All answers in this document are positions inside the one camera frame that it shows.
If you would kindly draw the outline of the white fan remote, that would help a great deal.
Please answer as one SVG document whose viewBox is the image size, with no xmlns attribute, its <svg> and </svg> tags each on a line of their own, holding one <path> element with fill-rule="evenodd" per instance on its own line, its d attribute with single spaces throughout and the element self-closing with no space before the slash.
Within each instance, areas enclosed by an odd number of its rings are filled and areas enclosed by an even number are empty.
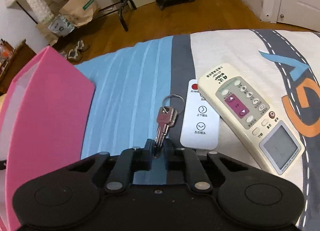
<svg viewBox="0 0 320 231">
<path fill-rule="evenodd" d="M 196 79 L 188 83 L 180 143 L 186 148 L 213 150 L 218 146 L 220 116 L 198 90 Z"/>
</svg>

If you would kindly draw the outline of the red-headed key bunch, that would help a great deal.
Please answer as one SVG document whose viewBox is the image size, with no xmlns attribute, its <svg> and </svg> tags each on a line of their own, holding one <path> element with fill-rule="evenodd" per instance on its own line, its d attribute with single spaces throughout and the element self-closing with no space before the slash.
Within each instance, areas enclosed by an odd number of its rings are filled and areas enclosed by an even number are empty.
<svg viewBox="0 0 320 231">
<path fill-rule="evenodd" d="M 182 101 L 183 108 L 181 111 L 178 111 L 176 108 L 172 106 L 166 106 L 166 103 L 168 100 L 172 98 L 177 98 L 180 101 Z M 152 153 L 155 158 L 157 158 L 161 150 L 164 146 L 164 140 L 165 137 L 167 136 L 170 128 L 173 128 L 176 124 L 176 120 L 180 114 L 184 111 L 185 108 L 185 100 L 182 96 L 177 95 L 177 94 L 171 94 L 166 96 L 163 101 L 162 105 L 158 111 L 158 115 L 156 118 L 157 122 L 157 132 L 155 136 L 155 144 L 152 148 Z"/>
</svg>

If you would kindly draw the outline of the cream purple-button remote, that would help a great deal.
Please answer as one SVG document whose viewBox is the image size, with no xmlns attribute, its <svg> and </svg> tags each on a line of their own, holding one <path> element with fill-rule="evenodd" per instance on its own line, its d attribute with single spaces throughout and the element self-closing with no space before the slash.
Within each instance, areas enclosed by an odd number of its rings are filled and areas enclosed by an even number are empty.
<svg viewBox="0 0 320 231">
<path fill-rule="evenodd" d="M 304 146 L 293 129 L 232 65 L 214 67 L 197 84 L 261 169 L 283 177 L 299 161 Z"/>
</svg>

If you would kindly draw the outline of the pink storage box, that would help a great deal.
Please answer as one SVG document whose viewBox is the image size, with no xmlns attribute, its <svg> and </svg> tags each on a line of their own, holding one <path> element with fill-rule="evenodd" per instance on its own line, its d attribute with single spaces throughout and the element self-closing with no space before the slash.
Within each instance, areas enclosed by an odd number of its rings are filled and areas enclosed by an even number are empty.
<svg viewBox="0 0 320 231">
<path fill-rule="evenodd" d="M 13 78 L 1 108 L 8 230 L 20 227 L 12 198 L 22 184 L 80 159 L 94 90 L 94 83 L 52 47 Z"/>
</svg>

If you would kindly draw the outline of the striped bed sheet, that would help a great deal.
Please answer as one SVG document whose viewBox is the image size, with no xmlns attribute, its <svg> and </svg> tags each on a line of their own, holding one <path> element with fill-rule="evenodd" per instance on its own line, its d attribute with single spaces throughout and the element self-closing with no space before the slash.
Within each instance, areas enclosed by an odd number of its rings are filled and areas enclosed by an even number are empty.
<svg viewBox="0 0 320 231">
<path fill-rule="evenodd" d="M 138 43 L 77 65 L 95 85 L 81 157 L 118 155 L 156 135 L 218 150 L 300 187 L 301 230 L 319 230 L 319 33 L 218 30 Z"/>
</svg>

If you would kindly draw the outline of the pair of shoes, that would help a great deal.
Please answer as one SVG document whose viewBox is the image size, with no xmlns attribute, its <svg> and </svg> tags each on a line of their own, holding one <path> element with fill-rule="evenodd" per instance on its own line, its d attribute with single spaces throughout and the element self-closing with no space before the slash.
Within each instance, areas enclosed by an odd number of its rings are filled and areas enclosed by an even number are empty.
<svg viewBox="0 0 320 231">
<path fill-rule="evenodd" d="M 82 60 L 83 52 L 87 51 L 88 49 L 89 45 L 83 40 L 80 40 L 73 49 L 69 50 L 67 53 L 65 51 L 60 52 L 60 55 L 69 62 L 80 62 Z"/>
</svg>

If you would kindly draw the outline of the small brown paper bag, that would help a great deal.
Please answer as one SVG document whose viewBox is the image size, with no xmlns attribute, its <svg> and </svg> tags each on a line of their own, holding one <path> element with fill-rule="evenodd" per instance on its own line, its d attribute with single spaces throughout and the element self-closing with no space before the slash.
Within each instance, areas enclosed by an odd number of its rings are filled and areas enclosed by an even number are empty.
<svg viewBox="0 0 320 231">
<path fill-rule="evenodd" d="M 50 46 L 53 46 L 57 43 L 59 37 L 51 30 L 49 30 L 47 24 L 38 23 L 35 27 L 40 32 L 40 34 L 46 39 Z"/>
</svg>

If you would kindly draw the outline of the white patterned bag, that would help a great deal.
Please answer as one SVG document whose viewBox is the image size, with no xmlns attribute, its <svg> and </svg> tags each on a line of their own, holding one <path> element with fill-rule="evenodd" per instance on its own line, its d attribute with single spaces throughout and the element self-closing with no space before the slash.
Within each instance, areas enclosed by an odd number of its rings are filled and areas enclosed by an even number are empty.
<svg viewBox="0 0 320 231">
<path fill-rule="evenodd" d="M 58 37 L 64 37 L 71 33 L 75 27 L 65 16 L 59 14 L 49 24 L 48 29 Z"/>
</svg>

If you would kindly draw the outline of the wooden nightstand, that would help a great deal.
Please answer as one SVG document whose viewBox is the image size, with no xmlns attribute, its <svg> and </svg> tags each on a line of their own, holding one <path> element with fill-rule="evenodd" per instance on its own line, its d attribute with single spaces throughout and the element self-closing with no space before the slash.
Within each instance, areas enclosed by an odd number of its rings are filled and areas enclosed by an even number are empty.
<svg viewBox="0 0 320 231">
<path fill-rule="evenodd" d="M 14 49 L 11 58 L 1 70 L 1 94 L 5 94 L 17 73 L 36 55 L 22 40 Z"/>
</svg>

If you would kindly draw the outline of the white door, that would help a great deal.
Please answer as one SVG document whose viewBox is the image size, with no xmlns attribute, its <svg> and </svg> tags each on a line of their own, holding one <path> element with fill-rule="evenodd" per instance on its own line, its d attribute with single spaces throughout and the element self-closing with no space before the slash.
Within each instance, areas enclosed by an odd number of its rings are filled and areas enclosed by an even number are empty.
<svg viewBox="0 0 320 231">
<path fill-rule="evenodd" d="M 278 22 L 319 31 L 320 0 L 280 0 Z"/>
</svg>

